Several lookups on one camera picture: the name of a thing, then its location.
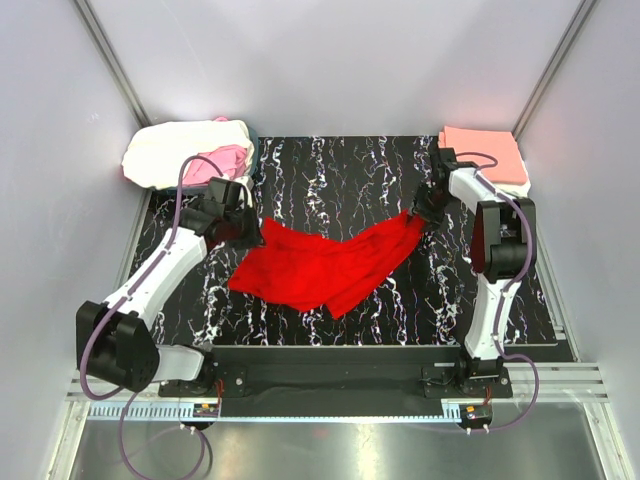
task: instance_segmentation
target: red towel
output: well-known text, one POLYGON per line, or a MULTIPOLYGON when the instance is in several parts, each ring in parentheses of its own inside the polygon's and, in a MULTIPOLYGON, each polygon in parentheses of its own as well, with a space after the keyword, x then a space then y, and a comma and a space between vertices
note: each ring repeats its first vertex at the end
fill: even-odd
POLYGON ((405 259, 424 221, 402 212, 346 242, 290 230, 267 218, 229 288, 305 312, 326 304, 334 318, 358 305, 405 259))

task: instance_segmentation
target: black marble tabletop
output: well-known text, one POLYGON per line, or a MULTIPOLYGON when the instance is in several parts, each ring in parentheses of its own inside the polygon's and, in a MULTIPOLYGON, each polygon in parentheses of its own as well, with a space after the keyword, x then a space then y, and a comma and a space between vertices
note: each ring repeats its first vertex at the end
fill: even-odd
MULTIPOLYGON (((261 218, 347 240, 411 204, 430 175, 433 137, 263 138, 254 192, 261 218)), ((162 239, 172 197, 151 197, 133 269, 162 239)), ((469 242, 473 215, 448 207, 441 230, 354 310, 334 320, 229 291, 245 252, 219 250, 178 286, 155 323, 156 341, 217 345, 428 345, 461 341, 476 294, 469 242)), ((540 282, 526 277, 511 309, 506 343, 556 343, 540 282)))

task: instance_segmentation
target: wall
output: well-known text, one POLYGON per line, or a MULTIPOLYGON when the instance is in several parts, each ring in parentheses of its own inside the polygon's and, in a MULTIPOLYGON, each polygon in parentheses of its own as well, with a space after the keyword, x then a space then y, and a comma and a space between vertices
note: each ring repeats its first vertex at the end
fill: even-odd
POLYGON ((136 130, 71 2, 2 1, 2 478, 43 478, 75 366, 75 311, 113 288, 141 190, 136 130))
POLYGON ((600 2, 521 149, 584 360, 597 361, 640 472, 640 4, 600 2))
POLYGON ((154 123, 510 130, 579 0, 93 0, 154 123))

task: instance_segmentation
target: pink cloth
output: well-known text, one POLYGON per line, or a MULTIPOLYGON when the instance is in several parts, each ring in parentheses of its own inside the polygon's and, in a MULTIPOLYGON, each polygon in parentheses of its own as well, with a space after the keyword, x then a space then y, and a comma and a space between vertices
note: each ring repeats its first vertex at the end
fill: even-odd
MULTIPOLYGON (((218 117, 214 121, 227 122, 228 120, 225 117, 218 117)), ((247 149, 238 145, 229 145, 218 148, 213 152, 203 152, 198 155, 202 155, 215 163, 222 170, 222 173, 231 180, 243 176, 247 169, 247 164, 245 163, 247 149)), ((196 159, 189 165, 187 173, 182 179, 182 184, 185 186, 204 185, 212 177, 219 176, 216 169, 207 162, 196 159)))
MULTIPOLYGON (((456 153, 480 152, 492 155, 498 165, 486 168, 483 175, 493 183, 524 185, 529 180, 522 163, 520 150, 511 132, 489 132, 483 130, 467 130, 464 128, 444 127, 438 137, 440 147, 454 148, 456 153)), ((484 157, 464 156, 461 161, 473 161, 482 166, 492 163, 484 157)))

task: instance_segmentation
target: metallic floor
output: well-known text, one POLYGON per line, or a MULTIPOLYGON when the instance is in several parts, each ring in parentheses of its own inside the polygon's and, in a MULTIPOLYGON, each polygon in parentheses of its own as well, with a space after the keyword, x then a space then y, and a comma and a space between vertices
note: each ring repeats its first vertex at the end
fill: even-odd
MULTIPOLYGON (((495 406, 495 424, 517 415, 495 406)), ((133 453, 170 424, 125 424, 133 453)), ((119 459, 117 423, 88 421, 71 478, 133 478, 119 459)), ((216 480, 604 479, 579 405, 539 404, 521 425, 467 437, 457 427, 412 424, 219 423, 206 430, 214 461, 193 478, 216 480), (451 430, 455 433, 429 429, 451 430)), ((137 453, 147 477, 175 479, 194 465, 196 438, 170 433, 137 453)))

